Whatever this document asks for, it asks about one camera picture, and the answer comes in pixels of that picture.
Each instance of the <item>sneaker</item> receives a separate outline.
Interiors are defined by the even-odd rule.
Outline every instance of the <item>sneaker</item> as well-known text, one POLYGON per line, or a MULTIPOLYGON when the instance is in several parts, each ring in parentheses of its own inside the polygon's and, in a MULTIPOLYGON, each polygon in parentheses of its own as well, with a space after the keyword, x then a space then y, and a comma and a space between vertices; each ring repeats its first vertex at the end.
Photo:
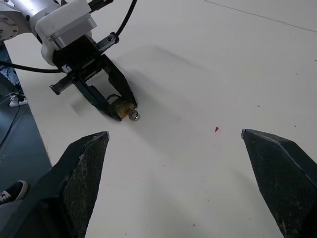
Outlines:
POLYGON ((23 199, 28 191, 28 188, 29 185, 26 181, 16 182, 11 187, 0 193, 0 205, 23 199))

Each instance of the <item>screw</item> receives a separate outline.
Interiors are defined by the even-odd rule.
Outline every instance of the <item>screw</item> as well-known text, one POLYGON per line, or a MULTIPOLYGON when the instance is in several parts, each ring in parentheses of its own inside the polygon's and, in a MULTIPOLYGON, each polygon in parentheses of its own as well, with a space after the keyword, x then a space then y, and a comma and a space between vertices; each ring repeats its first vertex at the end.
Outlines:
POLYGON ((140 119, 140 114, 138 113, 138 111, 133 110, 130 114, 129 114, 129 119, 131 121, 137 121, 138 119, 140 119))

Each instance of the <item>white table surface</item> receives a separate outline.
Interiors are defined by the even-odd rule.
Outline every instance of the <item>white table surface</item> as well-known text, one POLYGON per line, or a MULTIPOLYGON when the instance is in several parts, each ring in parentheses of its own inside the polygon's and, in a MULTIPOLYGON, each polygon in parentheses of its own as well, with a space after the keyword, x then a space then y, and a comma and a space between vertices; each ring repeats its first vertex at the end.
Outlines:
MULTIPOLYGON (((214 2, 316 30, 316 1, 275 0, 289 9, 274 13, 261 0, 214 2)), ((129 6, 93 14, 96 41, 129 6)), ((6 45, 14 63, 49 68, 31 34, 6 45)), ((110 133, 86 237, 281 238, 240 133, 274 133, 317 158, 317 34, 203 0, 139 0, 107 55, 139 103, 137 122, 103 116, 74 86, 55 95, 62 74, 17 70, 52 165, 80 137, 110 133)), ((104 73, 90 83, 113 92, 104 73)))

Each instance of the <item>white shoelace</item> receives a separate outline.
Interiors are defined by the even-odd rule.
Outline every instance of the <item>white shoelace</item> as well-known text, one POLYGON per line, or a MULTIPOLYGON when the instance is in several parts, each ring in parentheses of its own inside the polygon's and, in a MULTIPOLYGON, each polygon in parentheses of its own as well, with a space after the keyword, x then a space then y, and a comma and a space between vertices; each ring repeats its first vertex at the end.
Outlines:
POLYGON ((0 193, 0 204, 7 202, 11 198, 11 195, 7 191, 0 193))

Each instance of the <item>black cable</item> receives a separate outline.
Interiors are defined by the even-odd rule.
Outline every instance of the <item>black cable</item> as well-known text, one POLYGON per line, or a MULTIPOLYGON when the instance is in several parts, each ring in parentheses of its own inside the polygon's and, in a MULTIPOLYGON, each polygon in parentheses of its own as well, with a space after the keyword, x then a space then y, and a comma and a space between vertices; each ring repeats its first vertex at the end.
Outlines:
POLYGON ((132 0, 131 6, 130 6, 130 8, 129 8, 129 10, 128 10, 128 13, 127 13, 127 15, 125 16, 125 18, 124 18, 124 20, 123 20, 121 26, 119 27, 119 29, 118 29, 118 31, 117 31, 117 33, 116 33, 117 36, 119 36, 119 35, 121 34, 121 32, 123 31, 125 25, 127 24, 127 22, 128 22, 128 20, 129 20, 129 18, 130 18, 130 16, 131 16, 131 14, 132 14, 132 12, 133 12, 133 9, 134 9, 136 3, 137 3, 137 0, 132 0))
POLYGON ((19 104, 18 111, 16 112, 16 114, 15 114, 15 116, 14 116, 12 122, 11 122, 11 125, 10 125, 10 127, 9 127, 9 129, 8 129, 8 131, 7 131, 7 133, 5 134, 5 136, 4 136, 3 140, 2 140, 2 142, 0 143, 0 148, 1 148, 1 146, 3 145, 3 143, 5 142, 6 138, 8 137, 8 135, 9 135, 9 133, 10 133, 10 131, 11 131, 11 128, 12 128, 12 126, 13 126, 13 124, 14 124, 14 121, 15 121, 16 116, 19 114, 19 111, 20 111, 20 102, 19 102, 19 99, 18 99, 18 104, 19 104))
POLYGON ((0 65, 6 66, 6 67, 11 67, 11 68, 17 68, 17 69, 21 69, 21 70, 26 70, 26 71, 37 72, 37 73, 61 73, 62 72, 61 69, 32 68, 32 67, 14 64, 14 63, 8 63, 5 61, 0 61, 0 65))

